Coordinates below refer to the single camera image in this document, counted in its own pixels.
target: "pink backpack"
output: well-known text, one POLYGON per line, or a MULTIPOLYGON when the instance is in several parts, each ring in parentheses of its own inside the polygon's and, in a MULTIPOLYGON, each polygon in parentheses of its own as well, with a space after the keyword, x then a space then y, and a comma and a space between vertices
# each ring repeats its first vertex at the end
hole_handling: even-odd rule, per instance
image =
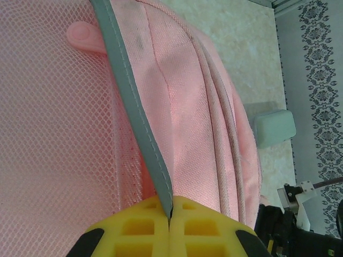
MULTIPOLYGON (((154 0, 95 3, 115 14, 174 194, 253 227, 256 144, 211 40, 154 0)), ((0 256, 66 255, 155 194, 102 32, 88 0, 0 1, 0 256)))

